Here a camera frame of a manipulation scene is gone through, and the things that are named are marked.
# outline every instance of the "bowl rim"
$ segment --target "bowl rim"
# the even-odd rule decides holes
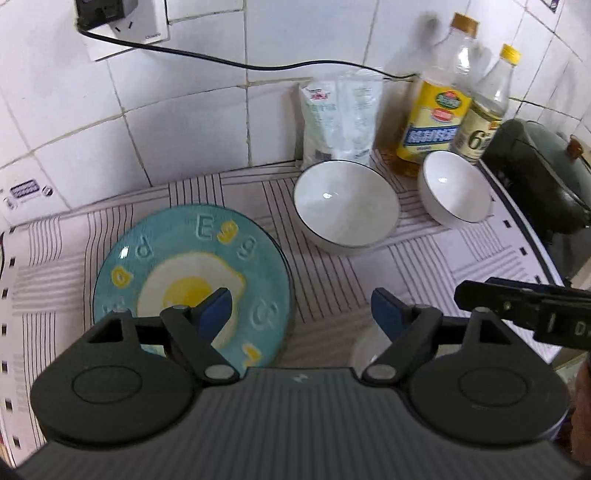
[[[464,159],[463,159],[463,158],[462,158],[460,155],[457,155],[457,154],[455,154],[455,153],[453,153],[453,152],[450,152],[449,150],[441,150],[441,151],[445,151],[445,152],[447,152],[447,153],[454,154],[456,157],[458,157],[458,158],[461,158],[461,159],[462,159],[462,161],[465,161],[466,163],[469,163],[467,160],[464,160]],[[491,203],[492,203],[492,198],[491,198],[491,196],[490,196],[490,195],[488,196],[488,212],[486,213],[486,215],[485,215],[485,216],[484,216],[484,217],[483,217],[481,220],[466,220],[465,218],[458,217],[458,216],[457,216],[455,213],[453,213],[453,212],[449,211],[449,210],[447,209],[447,207],[445,207],[445,206],[444,206],[444,205],[443,205],[443,204],[442,204],[442,203],[439,201],[439,199],[437,198],[437,196],[436,196],[436,195],[433,193],[433,190],[431,189],[431,186],[429,185],[429,182],[427,181],[427,177],[425,176],[425,173],[424,173],[424,172],[425,172],[425,165],[427,164],[427,162],[428,162],[428,160],[429,160],[429,157],[430,157],[430,156],[431,156],[431,155],[427,155],[427,156],[426,156],[426,158],[425,158],[425,160],[423,161],[423,165],[421,166],[420,175],[421,175],[421,177],[423,177],[423,180],[424,180],[424,182],[423,182],[423,183],[424,183],[424,184],[425,184],[425,186],[428,188],[428,190],[429,190],[429,193],[431,194],[431,198],[433,198],[433,200],[435,200],[435,202],[437,202],[437,204],[438,204],[438,205],[439,205],[439,206],[440,206],[442,209],[444,209],[444,210],[445,210],[447,213],[449,213],[450,215],[452,215],[453,217],[457,218],[458,220],[460,220],[460,221],[462,221],[462,222],[466,222],[466,223],[470,223],[470,224],[476,224],[476,223],[480,223],[481,221],[483,221],[484,219],[486,219],[486,217],[488,217],[488,216],[489,216],[489,214],[490,214],[490,212],[491,212]],[[487,184],[487,185],[490,187],[490,186],[491,186],[491,184],[490,184],[490,183],[488,183],[488,181],[487,181],[487,179],[485,178],[485,176],[484,176],[484,175],[483,175],[483,174],[482,174],[482,173],[481,173],[479,170],[476,170],[476,172],[478,173],[478,175],[480,175],[480,176],[481,176],[481,178],[482,178],[482,179],[483,179],[483,180],[486,182],[486,184]]]
[[[397,218],[396,218],[396,222],[394,222],[394,225],[392,226],[392,228],[389,230],[389,232],[388,232],[388,233],[387,233],[387,234],[386,234],[384,237],[382,237],[382,238],[379,238],[379,239],[377,239],[377,240],[375,240],[375,241],[373,241],[373,242],[371,242],[371,243],[369,243],[369,244],[365,244],[365,245],[347,245],[347,244],[338,244],[338,243],[336,243],[335,241],[329,240],[329,239],[327,239],[327,238],[323,237],[322,235],[320,235],[319,233],[317,233],[316,231],[312,230],[312,228],[311,228],[311,227],[310,227],[310,226],[309,226],[309,225],[306,223],[306,221],[305,221],[305,220],[302,218],[302,216],[300,215],[300,212],[299,212],[299,210],[298,210],[298,208],[297,208],[296,201],[295,201],[295,199],[296,199],[296,191],[297,191],[298,185],[299,185],[299,183],[300,183],[300,180],[301,180],[301,179],[302,179],[302,178],[303,178],[303,177],[304,177],[304,176],[305,176],[305,175],[306,175],[306,174],[307,174],[309,171],[311,171],[311,170],[312,170],[312,169],[314,169],[315,167],[318,167],[318,166],[320,166],[320,165],[324,165],[324,164],[327,164],[327,163],[333,163],[333,162],[334,162],[334,163],[352,163],[352,164],[354,164],[354,165],[358,165],[358,166],[360,166],[360,167],[367,168],[367,169],[368,169],[370,172],[372,172],[372,173],[375,173],[375,174],[376,174],[378,177],[380,177],[380,178],[381,178],[381,179],[382,179],[384,182],[386,182],[386,184],[388,185],[388,187],[390,187],[390,189],[391,189],[391,190],[392,190],[392,192],[394,193],[394,198],[396,199],[397,210],[398,210],[398,216],[397,216]],[[320,239],[324,240],[325,242],[327,242],[327,243],[329,243],[329,244],[331,244],[331,245],[334,245],[334,246],[336,246],[336,247],[350,248],[350,249],[362,249],[362,248],[371,247],[371,246],[373,246],[373,245],[375,245],[375,244],[377,244],[377,243],[381,242],[381,241],[382,241],[382,240],[384,240],[385,238],[387,238],[387,237],[388,237],[388,235],[389,235],[389,234],[390,234],[390,233],[391,233],[391,232],[392,232],[392,231],[393,231],[393,230],[394,230],[394,229],[395,229],[395,228],[398,226],[398,224],[400,223],[400,217],[401,217],[401,213],[402,213],[402,209],[401,209],[401,206],[400,206],[400,200],[399,200],[399,198],[398,198],[398,193],[396,192],[396,190],[394,190],[394,187],[392,187],[392,184],[391,184],[391,183],[390,183],[390,182],[389,182],[389,181],[386,179],[386,177],[384,177],[384,176],[383,176],[383,175],[382,175],[380,172],[377,172],[377,171],[375,171],[373,168],[371,168],[371,167],[369,167],[369,166],[367,166],[367,165],[364,165],[364,164],[362,164],[362,163],[358,163],[358,162],[355,162],[355,161],[353,161],[353,160],[339,160],[338,158],[335,158],[334,160],[325,160],[325,161],[321,161],[321,162],[315,163],[314,165],[312,165],[312,166],[308,167],[307,169],[305,169],[305,170],[304,170],[304,171],[303,171],[303,172],[300,174],[300,176],[298,177],[297,181],[295,182],[294,189],[293,189],[293,191],[291,192],[291,201],[292,201],[292,203],[293,203],[293,205],[294,205],[294,210],[295,210],[295,213],[297,214],[298,218],[300,219],[300,222],[302,222],[302,223],[304,224],[304,226],[305,226],[305,227],[306,227],[306,228],[307,228],[307,229],[308,229],[310,232],[312,232],[312,233],[313,233],[315,236],[319,237]]]

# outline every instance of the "yellow bottle cap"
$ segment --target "yellow bottle cap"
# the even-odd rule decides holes
[[[511,45],[503,44],[501,49],[501,58],[505,59],[512,65],[517,65],[521,59],[521,53],[518,50],[511,47]]]
[[[476,32],[478,31],[478,22],[473,18],[467,17],[456,12],[452,20],[452,28],[457,28],[472,38],[476,38]]]

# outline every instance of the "bottle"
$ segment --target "bottle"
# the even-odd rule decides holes
[[[429,152],[449,149],[470,106],[470,57],[477,29],[477,21],[456,13],[448,36],[434,46],[396,153],[384,155],[396,173],[416,177]]]
[[[513,69],[520,57],[516,49],[503,45],[501,58],[476,85],[470,109],[452,142],[452,152],[471,163],[480,160],[509,107]]]

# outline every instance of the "wall socket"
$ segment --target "wall socket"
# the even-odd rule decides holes
[[[143,44],[168,40],[165,0],[139,0],[138,6],[127,17],[93,28],[91,32]],[[101,60],[129,50],[129,47],[88,37],[82,38],[91,60]]]

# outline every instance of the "plastic bag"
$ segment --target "plastic bag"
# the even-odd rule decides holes
[[[305,121],[302,170],[333,159],[369,165],[382,82],[379,73],[358,71],[300,87]]]

